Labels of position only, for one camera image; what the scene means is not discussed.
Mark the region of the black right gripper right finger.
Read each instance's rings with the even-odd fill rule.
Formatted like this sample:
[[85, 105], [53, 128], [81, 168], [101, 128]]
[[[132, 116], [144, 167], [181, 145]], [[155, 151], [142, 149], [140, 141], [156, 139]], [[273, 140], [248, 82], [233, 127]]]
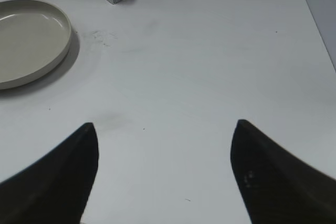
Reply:
[[335, 223], [335, 179], [238, 120], [230, 163], [252, 223]]

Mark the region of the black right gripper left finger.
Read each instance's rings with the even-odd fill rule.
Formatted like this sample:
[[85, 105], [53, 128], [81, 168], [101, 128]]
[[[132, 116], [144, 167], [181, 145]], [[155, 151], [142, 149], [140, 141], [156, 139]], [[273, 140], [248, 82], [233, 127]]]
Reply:
[[1, 182], [1, 223], [80, 223], [99, 164], [93, 123]]

